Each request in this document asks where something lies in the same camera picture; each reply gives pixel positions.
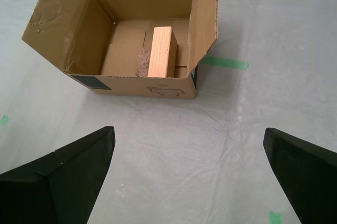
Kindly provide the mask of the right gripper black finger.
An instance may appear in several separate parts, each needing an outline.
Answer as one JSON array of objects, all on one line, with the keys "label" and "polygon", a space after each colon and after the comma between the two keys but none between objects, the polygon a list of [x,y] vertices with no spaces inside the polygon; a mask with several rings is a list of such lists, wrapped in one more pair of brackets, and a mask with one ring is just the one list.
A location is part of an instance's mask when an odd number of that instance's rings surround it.
[{"label": "right gripper black finger", "polygon": [[87,223],[110,168],[113,126],[1,174],[1,223]]},{"label": "right gripper black finger", "polygon": [[263,147],[301,223],[336,223],[336,153],[275,128]]}]

